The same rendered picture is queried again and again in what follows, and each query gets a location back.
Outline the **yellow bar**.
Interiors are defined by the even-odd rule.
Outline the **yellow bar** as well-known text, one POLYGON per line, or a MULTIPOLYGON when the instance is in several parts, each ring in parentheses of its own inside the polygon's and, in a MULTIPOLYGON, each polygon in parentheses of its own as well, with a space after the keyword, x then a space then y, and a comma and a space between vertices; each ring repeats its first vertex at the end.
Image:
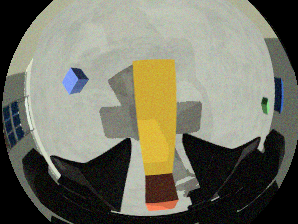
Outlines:
POLYGON ((149 210, 172 209, 178 201, 172 175, 177 127, 174 60, 137 60, 132 64, 145 204, 149 210))

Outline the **blue cube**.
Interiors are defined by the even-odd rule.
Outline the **blue cube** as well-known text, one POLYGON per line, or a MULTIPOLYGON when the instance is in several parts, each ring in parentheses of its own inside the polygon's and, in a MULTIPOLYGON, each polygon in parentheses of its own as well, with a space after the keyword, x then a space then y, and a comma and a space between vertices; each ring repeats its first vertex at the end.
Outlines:
POLYGON ((84 87, 86 81, 88 81, 88 77, 85 76, 84 71, 78 68, 69 68, 67 75, 65 75, 65 79, 63 81, 65 89, 69 95, 74 95, 74 93, 80 93, 82 87, 84 87))

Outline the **small green block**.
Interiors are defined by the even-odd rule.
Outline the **small green block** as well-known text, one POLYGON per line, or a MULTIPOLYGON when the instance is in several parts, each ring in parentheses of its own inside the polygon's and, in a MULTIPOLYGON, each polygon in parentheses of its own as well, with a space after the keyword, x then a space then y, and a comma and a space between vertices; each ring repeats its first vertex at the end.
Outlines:
POLYGON ((263 113, 266 113, 266 116, 269 116, 269 99, 262 97, 262 109, 263 113))

